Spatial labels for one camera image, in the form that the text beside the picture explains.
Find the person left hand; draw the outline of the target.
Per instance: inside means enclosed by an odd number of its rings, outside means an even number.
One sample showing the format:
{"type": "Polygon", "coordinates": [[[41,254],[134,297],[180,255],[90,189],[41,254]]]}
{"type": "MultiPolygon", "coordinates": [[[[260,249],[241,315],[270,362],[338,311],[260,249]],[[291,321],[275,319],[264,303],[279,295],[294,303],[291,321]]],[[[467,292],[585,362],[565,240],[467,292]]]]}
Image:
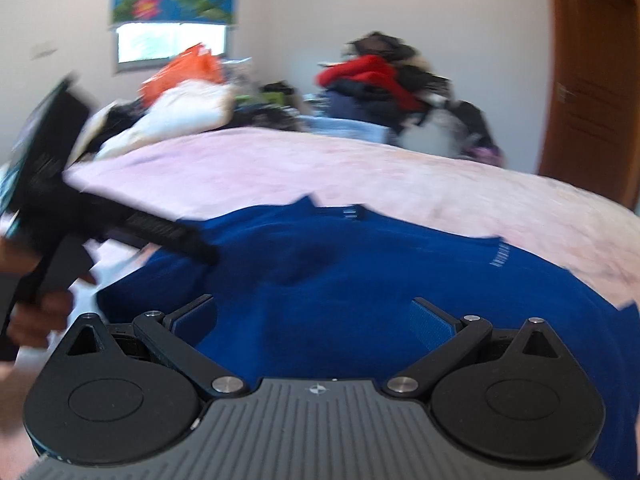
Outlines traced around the person left hand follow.
{"type": "MultiPolygon", "coordinates": [[[[1,237],[1,274],[24,278],[38,268],[41,260],[38,252],[1,237]]],[[[14,302],[4,330],[6,338],[16,348],[47,349],[50,335],[62,333],[68,326],[74,294],[67,285],[50,292],[31,292],[29,297],[14,302]]]]}

